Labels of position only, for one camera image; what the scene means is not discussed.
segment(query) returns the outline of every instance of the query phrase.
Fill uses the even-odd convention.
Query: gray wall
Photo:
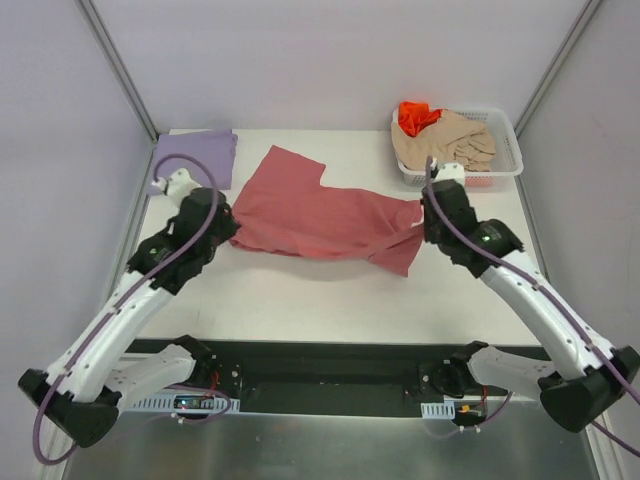
[[[46,367],[108,287],[149,144],[74,2],[0,2],[0,479],[34,478]]]
[[[585,0],[94,0],[156,126],[384,130],[404,99],[515,121]]]
[[[640,2],[605,3],[520,146],[552,282],[601,333],[640,350],[638,25]],[[640,447],[639,407],[627,396],[611,415]]]

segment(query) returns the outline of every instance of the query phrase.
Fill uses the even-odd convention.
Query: white table
[[[184,133],[172,130],[171,133]],[[235,130],[238,148],[231,204],[272,145],[327,165],[322,184],[420,198],[394,162],[389,132]],[[514,180],[471,191],[478,218],[498,218],[528,246],[531,236]],[[177,209],[152,197],[140,238]],[[538,342],[503,301],[466,269],[424,244],[409,278],[361,260],[322,262],[250,253],[224,245],[203,273],[160,311],[140,338],[349,343]]]

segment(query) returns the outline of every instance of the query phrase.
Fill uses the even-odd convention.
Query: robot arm
[[[451,374],[463,383],[494,385],[540,400],[547,413],[565,429],[578,432],[624,394],[624,389],[594,354],[597,347],[631,382],[640,357],[630,347],[616,349],[582,320],[537,271],[523,245],[498,220],[478,222],[464,190],[464,169],[438,164],[430,172],[435,199],[443,213],[468,240],[535,279],[496,264],[463,244],[434,209],[423,191],[425,240],[436,244],[454,264],[466,267],[502,297],[544,347],[551,361],[539,361],[502,352],[481,342],[468,345],[451,359]],[[586,344],[563,313],[540,289],[545,287],[591,337]]]
[[[57,383],[45,415],[80,447],[96,443],[120,412],[168,385],[210,386],[216,369],[211,352],[197,340],[184,336],[156,355],[124,370],[114,370],[149,319],[213,260],[217,246],[239,228],[225,196],[218,193],[216,215],[205,234],[119,304],[133,285],[194,236],[212,207],[211,189],[193,181],[186,169],[177,170],[159,186],[179,213],[169,219],[162,231],[140,243],[118,287],[71,348],[45,371],[29,369],[18,382],[38,406]],[[90,339],[89,347],[82,350],[81,345],[109,313],[111,318]],[[69,360],[80,351],[74,366],[67,371]]]

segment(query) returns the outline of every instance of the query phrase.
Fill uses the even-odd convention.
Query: purple towel
[[[209,168],[218,188],[220,190],[228,190],[231,188],[231,172],[233,170],[233,161],[236,156],[236,144],[238,136],[231,130],[207,130],[205,132],[183,133],[179,135],[160,135],[158,144],[153,152],[151,159],[151,175],[153,175],[153,166],[158,163],[162,157],[170,153],[183,153],[191,155],[200,160]],[[177,169],[186,167],[191,173],[191,177],[204,187],[209,186],[209,180],[206,175],[200,171],[198,167],[181,158],[169,160],[164,163],[158,174],[161,177],[168,177]],[[159,195],[162,193],[158,188],[151,185],[149,179],[148,195]]]

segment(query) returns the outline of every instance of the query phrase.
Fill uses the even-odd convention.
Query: pink fabric
[[[408,276],[422,243],[420,202],[320,186],[325,165],[273,146],[233,205],[245,250],[327,260],[362,258]]]

